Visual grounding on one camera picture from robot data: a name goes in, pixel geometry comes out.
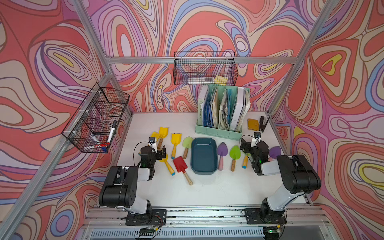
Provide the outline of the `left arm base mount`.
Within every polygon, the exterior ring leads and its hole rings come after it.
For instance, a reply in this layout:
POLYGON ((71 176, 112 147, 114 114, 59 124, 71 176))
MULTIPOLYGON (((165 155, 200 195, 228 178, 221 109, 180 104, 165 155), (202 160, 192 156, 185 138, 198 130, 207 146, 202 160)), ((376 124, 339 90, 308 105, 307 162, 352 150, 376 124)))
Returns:
POLYGON ((126 226, 155 226, 160 227, 166 224, 167 210, 155 209, 149 210, 145 214, 133 214, 128 213, 124 218, 121 218, 126 222, 126 226))

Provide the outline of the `purple trowel pink handle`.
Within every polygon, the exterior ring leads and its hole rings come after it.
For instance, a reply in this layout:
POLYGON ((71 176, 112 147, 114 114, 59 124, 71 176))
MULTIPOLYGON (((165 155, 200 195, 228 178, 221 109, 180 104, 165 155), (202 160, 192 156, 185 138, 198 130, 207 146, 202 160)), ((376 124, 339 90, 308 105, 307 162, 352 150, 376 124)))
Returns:
POLYGON ((219 144, 217 153, 220 156, 218 170, 222 171, 224 165, 224 157, 228 154, 228 147, 225 142, 219 144))
POLYGON ((274 161, 277 159, 277 156, 280 156, 282 154, 282 149, 279 146, 272 147, 269 151, 269 159, 268 161, 274 161))

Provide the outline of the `green trowel wooden handle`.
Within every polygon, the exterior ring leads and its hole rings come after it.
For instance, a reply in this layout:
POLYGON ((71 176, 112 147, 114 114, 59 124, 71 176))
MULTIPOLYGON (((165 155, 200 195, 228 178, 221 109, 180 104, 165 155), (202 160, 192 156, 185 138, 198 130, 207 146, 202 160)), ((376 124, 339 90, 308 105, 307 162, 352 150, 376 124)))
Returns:
POLYGON ((234 172, 236 168, 236 160, 241 157, 241 149, 238 145, 233 146, 230 150, 230 157, 232 159, 231 171, 234 172))

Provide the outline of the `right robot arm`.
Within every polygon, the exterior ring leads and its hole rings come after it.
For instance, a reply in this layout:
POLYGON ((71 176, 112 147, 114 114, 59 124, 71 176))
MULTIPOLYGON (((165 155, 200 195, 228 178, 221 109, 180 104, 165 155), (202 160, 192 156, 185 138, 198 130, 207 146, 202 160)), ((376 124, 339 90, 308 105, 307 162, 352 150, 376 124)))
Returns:
POLYGON ((280 175, 282 185, 273 195, 265 198, 259 211, 260 218, 270 223, 283 216, 286 207, 300 196, 310 194, 321 188, 322 182, 304 155, 278 155, 269 161, 269 146, 255 132, 250 142, 240 137, 240 149, 250 157, 254 172, 259 176, 280 175))

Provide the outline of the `green trowel yellow handle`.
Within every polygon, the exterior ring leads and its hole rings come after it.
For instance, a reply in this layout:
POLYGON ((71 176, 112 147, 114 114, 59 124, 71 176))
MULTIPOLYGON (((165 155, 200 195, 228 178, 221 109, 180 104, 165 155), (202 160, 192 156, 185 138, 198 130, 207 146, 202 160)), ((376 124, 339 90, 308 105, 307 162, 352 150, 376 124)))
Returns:
POLYGON ((243 169, 246 169, 248 167, 249 161, 250 161, 249 154, 245 154, 244 159, 243 159, 243 165, 242 165, 243 169))

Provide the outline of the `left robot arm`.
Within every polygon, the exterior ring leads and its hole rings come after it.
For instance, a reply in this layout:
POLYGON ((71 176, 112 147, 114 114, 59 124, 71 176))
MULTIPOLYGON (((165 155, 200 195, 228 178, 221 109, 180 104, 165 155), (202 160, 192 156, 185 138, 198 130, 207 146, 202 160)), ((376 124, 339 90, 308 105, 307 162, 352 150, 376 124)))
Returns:
POLYGON ((150 137, 140 150, 141 160, 132 166, 111 167, 99 195, 99 205, 122 208, 136 215, 150 215, 149 200, 138 196, 138 182, 150 181, 155 175, 155 163, 166 157, 166 148, 157 149, 157 138, 150 137))

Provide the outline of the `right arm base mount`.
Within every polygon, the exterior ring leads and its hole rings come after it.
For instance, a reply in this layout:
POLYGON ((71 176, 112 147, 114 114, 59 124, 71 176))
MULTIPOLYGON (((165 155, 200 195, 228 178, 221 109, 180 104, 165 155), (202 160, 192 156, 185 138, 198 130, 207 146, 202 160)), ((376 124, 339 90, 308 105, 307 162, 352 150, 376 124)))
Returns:
POLYGON ((287 223, 285 211, 272 211, 270 209, 247 208, 243 209, 248 225, 284 225, 287 223))

